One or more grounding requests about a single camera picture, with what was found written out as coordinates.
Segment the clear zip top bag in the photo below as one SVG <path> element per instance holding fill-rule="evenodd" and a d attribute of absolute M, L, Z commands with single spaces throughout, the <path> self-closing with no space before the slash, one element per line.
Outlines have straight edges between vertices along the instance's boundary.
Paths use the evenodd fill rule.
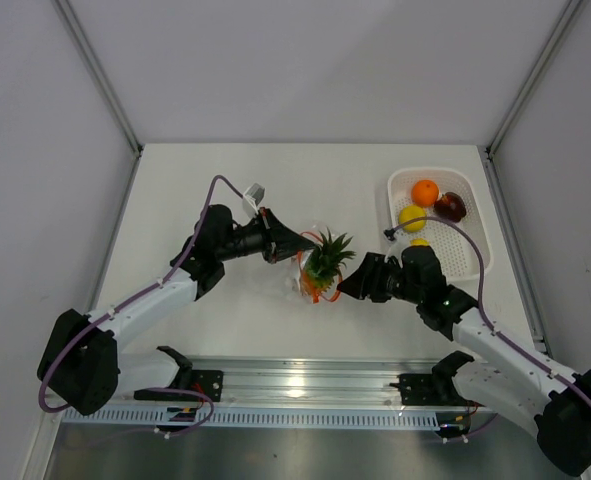
<path fill-rule="evenodd" d="M 313 243 L 310 250 L 300 250 L 291 259 L 287 279 L 292 290 L 310 304 L 334 303 L 341 292 L 343 269 L 356 252 L 347 233 L 335 233 L 328 226 L 311 228 L 300 235 Z"/>

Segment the toy pineapple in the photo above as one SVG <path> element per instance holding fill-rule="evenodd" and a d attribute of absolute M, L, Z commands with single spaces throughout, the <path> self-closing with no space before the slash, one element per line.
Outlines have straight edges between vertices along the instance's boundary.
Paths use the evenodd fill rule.
<path fill-rule="evenodd" d="M 336 283 L 342 268 L 355 258 L 356 252 L 349 248 L 353 237 L 347 233 L 334 235 L 327 229 L 307 231 L 305 235 L 311 236 L 316 246 L 300 261 L 300 286 L 316 303 Z"/>

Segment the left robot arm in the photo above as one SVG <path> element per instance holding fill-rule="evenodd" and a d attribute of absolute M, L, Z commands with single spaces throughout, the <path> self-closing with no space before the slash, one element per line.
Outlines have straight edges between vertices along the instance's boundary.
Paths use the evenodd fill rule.
<path fill-rule="evenodd" d="M 166 276 L 105 310 L 69 309 L 57 318 L 37 369 L 40 389 L 52 390 L 82 415 L 122 394 L 189 398 L 196 380 L 186 356 L 169 346 L 150 354 L 127 354 L 125 348 L 155 322 L 209 293 L 224 277 L 225 262 L 258 254 L 275 264 L 313 247 L 267 208 L 240 226 L 228 207 L 207 207 Z"/>

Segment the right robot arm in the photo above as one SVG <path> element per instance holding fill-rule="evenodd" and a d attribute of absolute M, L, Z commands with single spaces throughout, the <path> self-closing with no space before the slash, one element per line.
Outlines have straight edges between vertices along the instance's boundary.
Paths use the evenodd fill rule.
<path fill-rule="evenodd" d="M 591 370 L 577 373 L 489 320 L 480 300 L 447 282 L 430 247 L 411 246 L 399 259 L 367 253 L 338 288 L 358 300 L 407 301 L 431 330 L 460 345 L 435 367 L 439 401 L 461 397 L 490 408 L 566 475 L 591 467 Z"/>

